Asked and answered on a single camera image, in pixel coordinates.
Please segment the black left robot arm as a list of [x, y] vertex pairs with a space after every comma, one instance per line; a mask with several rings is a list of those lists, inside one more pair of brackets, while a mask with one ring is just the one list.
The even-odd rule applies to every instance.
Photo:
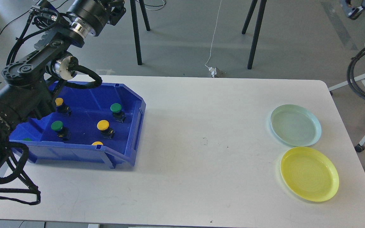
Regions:
[[31, 206], [41, 202], [38, 186], [23, 170], [29, 148], [9, 136], [19, 124], [55, 112], [63, 87], [92, 89], [102, 84], [100, 76], [67, 50], [71, 45], [83, 47], [87, 35], [98, 36], [107, 24], [116, 25], [126, 12], [124, 4], [76, 0], [61, 13], [49, 1], [39, 0], [30, 9], [1, 72], [6, 85], [0, 90], [0, 185], [19, 179], [27, 188], [0, 188], [0, 200]]

